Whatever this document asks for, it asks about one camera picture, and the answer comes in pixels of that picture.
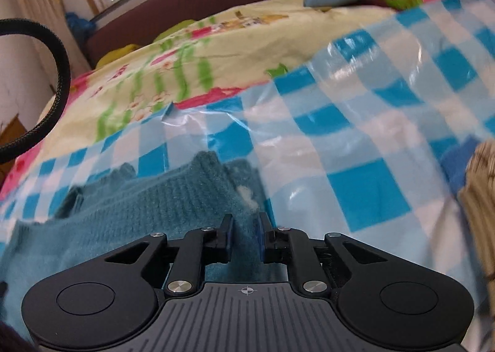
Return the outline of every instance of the white patch on sweater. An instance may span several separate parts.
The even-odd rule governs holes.
[[[252,190],[249,187],[246,187],[245,185],[240,185],[237,187],[236,190],[239,193],[239,195],[243,198],[244,202],[246,202],[246,205],[251,210],[255,211],[259,208],[258,203],[252,198]]]

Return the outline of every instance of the checkered plastic sheet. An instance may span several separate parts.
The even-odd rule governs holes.
[[[478,308],[465,344],[482,350],[483,276],[438,160],[468,134],[495,133],[494,29],[493,0],[442,0],[353,32],[272,83],[170,106],[37,166],[0,206],[0,241],[124,162],[150,176],[214,150],[259,169],[278,225],[347,233],[459,280]]]

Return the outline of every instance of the black cable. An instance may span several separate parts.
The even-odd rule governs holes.
[[[29,20],[0,20],[0,36],[13,34],[32,36],[48,47],[57,66],[58,85],[54,104],[43,120],[26,134],[0,147],[0,164],[28,151],[48,135],[62,116],[70,90],[69,57],[62,42],[53,32],[46,26]]]

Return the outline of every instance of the brown headboard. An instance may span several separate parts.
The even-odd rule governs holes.
[[[128,44],[148,45],[184,20],[202,20],[231,7],[263,0],[147,0],[99,29],[86,43],[94,66],[111,50]]]

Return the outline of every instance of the wooden nightstand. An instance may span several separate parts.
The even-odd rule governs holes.
[[[26,129],[19,121],[19,115],[14,117],[11,122],[0,133],[0,145],[7,144],[8,142],[19,138],[26,132]],[[14,161],[10,161],[0,165],[0,187],[2,187],[3,181],[7,177],[8,173],[14,166]]]

